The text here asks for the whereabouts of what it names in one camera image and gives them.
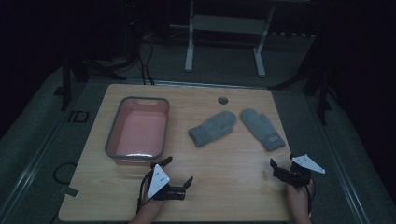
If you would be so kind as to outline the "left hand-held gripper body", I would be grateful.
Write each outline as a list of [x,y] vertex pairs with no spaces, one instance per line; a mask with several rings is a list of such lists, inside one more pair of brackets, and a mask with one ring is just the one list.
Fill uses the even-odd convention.
[[155,164],[149,176],[148,197],[156,201],[169,201],[185,199],[186,189],[184,187],[172,187],[169,185],[170,177],[166,174],[160,164]]

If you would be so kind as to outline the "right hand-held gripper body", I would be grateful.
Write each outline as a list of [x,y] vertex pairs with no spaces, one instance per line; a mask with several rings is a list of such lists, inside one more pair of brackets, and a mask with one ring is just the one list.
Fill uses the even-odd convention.
[[289,170],[279,167],[277,174],[273,176],[295,188],[300,188],[310,183],[312,171],[320,174],[326,173],[324,168],[305,154],[298,157],[294,156]]

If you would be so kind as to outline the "grey mitten with label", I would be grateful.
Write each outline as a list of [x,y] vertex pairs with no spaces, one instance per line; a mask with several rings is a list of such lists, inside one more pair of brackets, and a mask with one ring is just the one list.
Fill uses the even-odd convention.
[[259,114],[255,109],[247,108],[240,112],[240,119],[266,150],[274,151],[286,145],[265,114]]

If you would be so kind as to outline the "pink basin with grey rim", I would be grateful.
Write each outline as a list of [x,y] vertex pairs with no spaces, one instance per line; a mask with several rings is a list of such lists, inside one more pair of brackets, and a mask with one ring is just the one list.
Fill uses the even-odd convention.
[[106,140],[107,156],[117,164],[159,159],[164,150],[169,110],[164,98],[122,99]]

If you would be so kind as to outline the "plain grey mitten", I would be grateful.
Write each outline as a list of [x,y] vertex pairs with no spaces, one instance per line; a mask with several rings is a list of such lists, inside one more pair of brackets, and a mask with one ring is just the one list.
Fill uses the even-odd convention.
[[202,124],[188,130],[196,147],[202,147],[231,133],[236,123],[236,115],[231,111],[221,111]]

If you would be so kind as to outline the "person's left hand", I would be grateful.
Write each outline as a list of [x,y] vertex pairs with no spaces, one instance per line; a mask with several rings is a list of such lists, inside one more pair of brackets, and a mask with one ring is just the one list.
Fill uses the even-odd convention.
[[147,191],[144,189],[141,191],[141,195],[139,196],[136,213],[138,215],[157,216],[161,212],[164,205],[165,201],[150,199],[147,196]]

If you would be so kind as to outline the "person's right hand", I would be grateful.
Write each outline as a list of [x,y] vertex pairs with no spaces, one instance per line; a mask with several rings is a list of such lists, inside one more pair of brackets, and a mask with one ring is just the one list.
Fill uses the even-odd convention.
[[308,214],[310,212],[309,204],[311,202],[313,182],[307,186],[295,188],[287,184],[287,201],[292,215]]

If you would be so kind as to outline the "black tripod stand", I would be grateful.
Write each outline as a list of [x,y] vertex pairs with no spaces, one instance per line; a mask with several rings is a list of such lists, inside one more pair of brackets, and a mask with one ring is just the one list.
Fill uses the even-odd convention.
[[327,101],[329,87],[328,78],[329,74],[327,71],[311,68],[305,71],[299,71],[294,77],[280,84],[268,87],[268,90],[280,91],[303,79],[306,79],[306,83],[303,87],[303,94],[305,96],[313,96],[315,93],[318,93],[317,116],[320,123],[325,125],[326,111],[331,110],[331,107]]
[[71,75],[75,76],[76,81],[87,82],[90,78],[89,72],[87,71],[88,67],[97,71],[104,77],[124,80],[124,77],[116,75],[110,68],[101,65],[99,62],[83,53],[67,53],[63,56],[62,60],[62,86],[58,87],[54,93],[62,97],[62,111],[66,110],[71,101]]

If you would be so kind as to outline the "grey tape strip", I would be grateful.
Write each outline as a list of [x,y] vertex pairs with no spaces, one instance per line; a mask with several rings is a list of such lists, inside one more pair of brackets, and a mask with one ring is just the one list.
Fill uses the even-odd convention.
[[77,198],[77,196],[79,195],[79,191],[76,189],[72,189],[70,187],[67,186],[62,186],[59,189],[59,192],[62,193],[65,196],[69,196],[69,197],[73,197],[73,198]]

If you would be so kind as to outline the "white metal stand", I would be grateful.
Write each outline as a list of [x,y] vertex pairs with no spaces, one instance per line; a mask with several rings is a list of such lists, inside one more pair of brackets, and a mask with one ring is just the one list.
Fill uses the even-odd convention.
[[190,13],[189,13],[189,39],[186,53],[186,60],[184,70],[190,72],[193,66],[194,56],[194,31],[213,31],[237,34],[250,34],[259,35],[259,43],[252,49],[253,56],[256,64],[256,69],[259,77],[265,77],[266,72],[263,65],[262,49],[264,42],[269,33],[270,24],[275,14],[275,7],[270,7],[266,13],[266,18],[248,19],[248,18],[235,18],[224,16],[212,16],[205,14],[195,13],[195,0],[190,0]]

